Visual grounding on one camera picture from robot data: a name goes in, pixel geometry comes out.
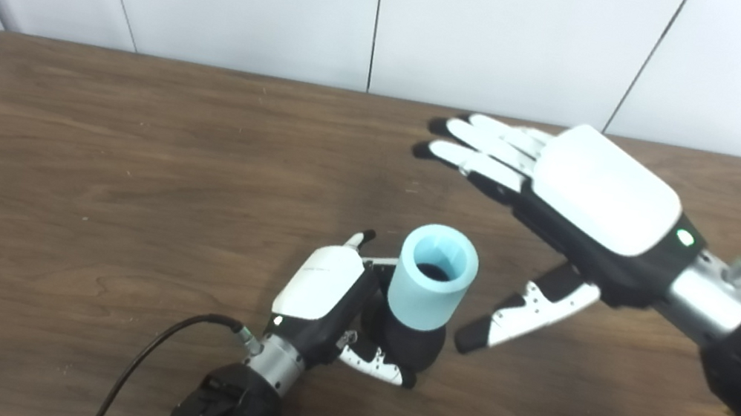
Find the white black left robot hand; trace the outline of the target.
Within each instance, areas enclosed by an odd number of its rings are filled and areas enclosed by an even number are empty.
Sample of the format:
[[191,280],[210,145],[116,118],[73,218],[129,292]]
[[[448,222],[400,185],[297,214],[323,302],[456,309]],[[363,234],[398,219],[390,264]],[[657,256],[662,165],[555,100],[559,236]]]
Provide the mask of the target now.
[[313,251],[272,302],[267,336],[293,347],[306,370],[342,361],[350,368],[403,389],[417,374],[387,345],[391,323],[387,290],[396,258],[365,258],[369,229],[343,244]]

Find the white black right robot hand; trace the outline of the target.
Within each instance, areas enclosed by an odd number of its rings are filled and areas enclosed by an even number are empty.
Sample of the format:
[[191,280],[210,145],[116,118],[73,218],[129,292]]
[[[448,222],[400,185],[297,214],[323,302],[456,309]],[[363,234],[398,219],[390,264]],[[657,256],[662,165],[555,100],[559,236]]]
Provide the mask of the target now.
[[414,157],[456,169],[564,257],[522,295],[460,327],[454,344],[461,354],[554,325],[596,302],[653,306],[704,250],[676,191],[592,126],[554,135],[473,113],[436,117],[429,131],[434,139],[417,143]]

